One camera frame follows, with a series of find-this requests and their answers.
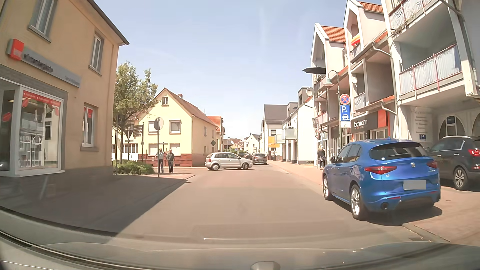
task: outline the license plate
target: license plate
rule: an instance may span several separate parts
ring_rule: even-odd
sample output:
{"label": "license plate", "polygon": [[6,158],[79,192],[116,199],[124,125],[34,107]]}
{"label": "license plate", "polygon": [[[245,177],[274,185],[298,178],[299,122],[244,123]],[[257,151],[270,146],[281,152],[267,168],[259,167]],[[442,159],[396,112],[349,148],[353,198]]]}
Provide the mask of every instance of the license plate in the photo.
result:
{"label": "license plate", "polygon": [[427,189],[426,180],[404,180],[403,190]]}

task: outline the blue suv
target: blue suv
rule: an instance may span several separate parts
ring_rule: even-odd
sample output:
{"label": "blue suv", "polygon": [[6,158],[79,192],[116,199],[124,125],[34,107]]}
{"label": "blue suv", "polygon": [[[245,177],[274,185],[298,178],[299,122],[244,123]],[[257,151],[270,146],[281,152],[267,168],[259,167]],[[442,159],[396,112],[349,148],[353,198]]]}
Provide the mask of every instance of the blue suv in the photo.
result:
{"label": "blue suv", "polygon": [[403,139],[368,139],[347,144],[323,172],[326,200],[350,204],[352,216],[433,206],[440,200],[437,162],[421,144]]}

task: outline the car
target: car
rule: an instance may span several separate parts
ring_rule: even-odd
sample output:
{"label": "car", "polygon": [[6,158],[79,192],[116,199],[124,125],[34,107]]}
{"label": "car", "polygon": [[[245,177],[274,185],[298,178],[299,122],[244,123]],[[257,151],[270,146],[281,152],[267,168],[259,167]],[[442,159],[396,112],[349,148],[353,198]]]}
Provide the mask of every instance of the car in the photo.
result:
{"label": "car", "polygon": [[254,164],[267,164],[267,157],[264,153],[255,153],[252,155],[252,162]]}
{"label": "car", "polygon": [[453,181],[455,189],[468,190],[480,180],[480,137],[446,136],[427,151],[438,164],[440,178]]}
{"label": "car", "polygon": [[352,216],[433,207],[440,200],[437,162],[423,146],[404,139],[368,139],[347,144],[323,171],[326,200],[350,204]]}
{"label": "car", "polygon": [[237,168],[248,170],[253,163],[251,160],[241,158],[230,152],[217,152],[208,154],[205,158],[205,167],[211,171],[218,171],[218,169]]}

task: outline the taillight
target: taillight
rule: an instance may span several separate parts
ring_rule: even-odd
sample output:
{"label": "taillight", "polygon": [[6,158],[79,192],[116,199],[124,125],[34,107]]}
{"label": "taillight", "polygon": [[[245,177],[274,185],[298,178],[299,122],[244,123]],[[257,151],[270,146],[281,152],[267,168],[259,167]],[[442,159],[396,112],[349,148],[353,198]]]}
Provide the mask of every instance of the taillight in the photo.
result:
{"label": "taillight", "polygon": [[468,151],[470,152],[470,155],[472,155],[474,157],[480,157],[480,150],[470,149]]}
{"label": "taillight", "polygon": [[387,172],[391,172],[396,169],[396,166],[372,166],[372,167],[365,167],[366,172],[373,172],[376,174],[385,174]]}
{"label": "taillight", "polygon": [[432,161],[427,163],[427,166],[436,169],[437,168],[437,162],[432,160]]}

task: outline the pedestrian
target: pedestrian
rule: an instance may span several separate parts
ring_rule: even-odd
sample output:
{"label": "pedestrian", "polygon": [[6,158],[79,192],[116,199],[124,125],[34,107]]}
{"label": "pedestrian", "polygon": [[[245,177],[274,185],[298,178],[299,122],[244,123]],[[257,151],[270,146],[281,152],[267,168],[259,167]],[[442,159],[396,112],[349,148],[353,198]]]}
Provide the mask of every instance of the pedestrian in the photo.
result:
{"label": "pedestrian", "polygon": [[172,149],[167,154],[167,162],[168,162],[168,172],[173,173],[173,162],[175,161],[175,155],[172,153]]}
{"label": "pedestrian", "polygon": [[322,145],[318,147],[317,158],[320,163],[320,168],[323,169],[325,167],[325,150]]}
{"label": "pedestrian", "polygon": [[160,168],[163,173],[163,149],[160,149],[160,152],[158,153],[158,169],[160,170]]}

